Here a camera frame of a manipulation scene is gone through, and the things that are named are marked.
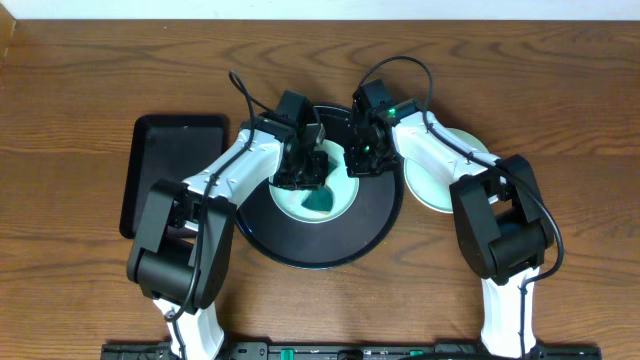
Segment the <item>green yellow sponge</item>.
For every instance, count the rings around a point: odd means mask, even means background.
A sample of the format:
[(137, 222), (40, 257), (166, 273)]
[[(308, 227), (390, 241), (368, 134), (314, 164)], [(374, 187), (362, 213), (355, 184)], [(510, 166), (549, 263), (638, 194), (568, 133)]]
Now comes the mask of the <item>green yellow sponge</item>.
[(307, 190), (301, 206), (309, 211), (330, 213), (334, 206), (334, 195), (328, 187)]

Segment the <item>light blue plate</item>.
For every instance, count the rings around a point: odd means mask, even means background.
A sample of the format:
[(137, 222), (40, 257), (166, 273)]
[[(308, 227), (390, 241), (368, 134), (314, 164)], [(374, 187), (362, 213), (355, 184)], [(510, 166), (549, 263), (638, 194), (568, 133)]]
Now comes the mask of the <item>light blue plate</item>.
[(485, 167), (451, 149), (432, 133), (422, 135), (421, 143), (404, 158), (404, 178), (411, 193), (428, 208), (452, 214), (449, 187), (462, 176), (477, 175)]
[(356, 199), (359, 179), (349, 177), (344, 161), (344, 148), (325, 140), (316, 147), (328, 155), (329, 174), (325, 184), (316, 190), (285, 190), (269, 186), (276, 206), (286, 216), (304, 223), (323, 223), (345, 213)]

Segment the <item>yellow plate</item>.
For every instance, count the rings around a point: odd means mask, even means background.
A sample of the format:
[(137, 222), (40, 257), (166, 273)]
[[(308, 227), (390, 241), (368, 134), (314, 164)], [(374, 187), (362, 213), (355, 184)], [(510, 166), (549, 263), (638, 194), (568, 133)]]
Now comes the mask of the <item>yellow plate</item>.
[(410, 192), (420, 203), (440, 213), (453, 213), (448, 187), (409, 159), (404, 161), (404, 179)]

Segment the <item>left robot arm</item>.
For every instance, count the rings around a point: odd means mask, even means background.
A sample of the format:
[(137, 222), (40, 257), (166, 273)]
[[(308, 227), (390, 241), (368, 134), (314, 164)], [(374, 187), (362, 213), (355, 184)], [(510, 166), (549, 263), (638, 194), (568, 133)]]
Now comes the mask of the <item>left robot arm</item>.
[(162, 312), (174, 357), (218, 356), (225, 334), (214, 302), (229, 267), (237, 209), (268, 179), (293, 189), (323, 185), (323, 140), (320, 125), (245, 128), (210, 165), (181, 181), (158, 178), (145, 200), (129, 203), (124, 226), (134, 243), (126, 275)]

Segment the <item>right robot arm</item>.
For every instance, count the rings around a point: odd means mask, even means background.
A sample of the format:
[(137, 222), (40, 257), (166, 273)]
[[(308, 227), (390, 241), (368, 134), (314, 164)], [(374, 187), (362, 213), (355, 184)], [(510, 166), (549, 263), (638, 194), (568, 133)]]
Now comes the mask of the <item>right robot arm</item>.
[(529, 162), (481, 151), (416, 107), (357, 111), (349, 127), (350, 176), (374, 176), (403, 159), (447, 187), (459, 249), (482, 280), (481, 341), (493, 356), (528, 358), (536, 346), (532, 291), (546, 276), (546, 250), (562, 242)]

